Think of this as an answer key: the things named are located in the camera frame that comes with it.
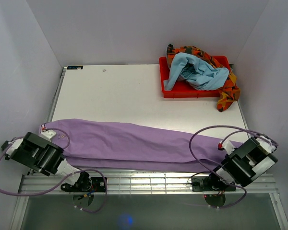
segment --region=crumpled blue fabric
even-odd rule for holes
[[[223,87],[229,70],[213,68],[200,58],[186,53],[175,55],[169,79],[165,80],[164,89],[171,91],[177,80],[186,80],[196,90],[216,90]]]

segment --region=orange patterned cloth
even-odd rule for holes
[[[175,49],[173,45],[169,44],[167,48],[167,61],[168,67],[170,68],[174,56],[178,53],[187,53],[192,54],[204,60],[208,64],[210,64],[213,68],[223,68],[213,56],[208,53],[196,48],[195,46],[181,46],[179,49]],[[216,108],[218,111],[223,112],[227,110],[233,102],[236,102],[240,96],[240,89],[236,85],[237,76],[229,70],[229,75],[224,83],[222,88],[219,88],[220,98],[217,101]]]

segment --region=small black label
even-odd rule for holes
[[[83,69],[83,66],[68,66],[67,69]]]

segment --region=red plastic tray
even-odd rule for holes
[[[213,56],[220,64],[230,70],[228,60],[225,56]],[[169,69],[166,57],[159,59],[161,73],[161,88],[165,98],[183,98],[183,97],[219,97],[218,90],[196,90],[185,81],[177,81],[171,91],[164,90],[163,81],[169,78]]]

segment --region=metal frame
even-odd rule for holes
[[[54,110],[60,94],[66,67],[63,68],[60,82],[55,92],[53,102],[49,111],[46,122],[50,122],[53,118]],[[241,105],[239,103],[240,112],[244,125],[247,124],[243,115]],[[192,173],[184,172],[148,172],[135,170],[118,170],[118,169],[102,169],[101,172],[108,178],[108,193],[110,195],[136,195],[136,194],[203,194],[203,192],[193,192],[191,185],[187,184],[187,180]],[[99,176],[97,173],[90,173],[91,176]],[[47,177],[40,173],[30,171],[30,175],[24,176],[20,193],[35,193],[47,190],[60,181],[56,176]],[[276,183],[272,174],[263,174],[252,184],[246,187],[248,193],[269,193],[273,204],[277,220],[282,230],[288,230],[288,221],[285,216],[282,204],[279,199]],[[242,190],[236,192],[228,192],[242,194]],[[49,194],[69,195],[57,188]],[[11,222],[11,230],[21,228],[28,203],[28,197],[18,197],[14,215]]]

